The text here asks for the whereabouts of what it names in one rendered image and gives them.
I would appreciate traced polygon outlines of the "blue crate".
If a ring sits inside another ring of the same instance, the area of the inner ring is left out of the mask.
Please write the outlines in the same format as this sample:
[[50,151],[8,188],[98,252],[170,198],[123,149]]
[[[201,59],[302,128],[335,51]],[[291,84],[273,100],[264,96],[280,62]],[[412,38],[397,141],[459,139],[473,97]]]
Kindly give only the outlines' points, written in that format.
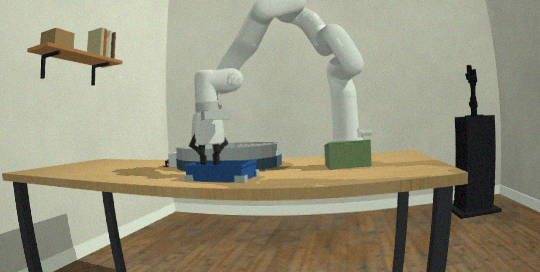
[[[252,161],[246,163],[248,161]],[[243,164],[244,163],[244,164]],[[248,174],[248,179],[256,176],[257,160],[220,160],[219,165],[213,165],[213,160],[207,160],[207,165],[194,162],[184,165],[186,175],[193,175],[193,181],[199,182],[235,182],[234,176]]]

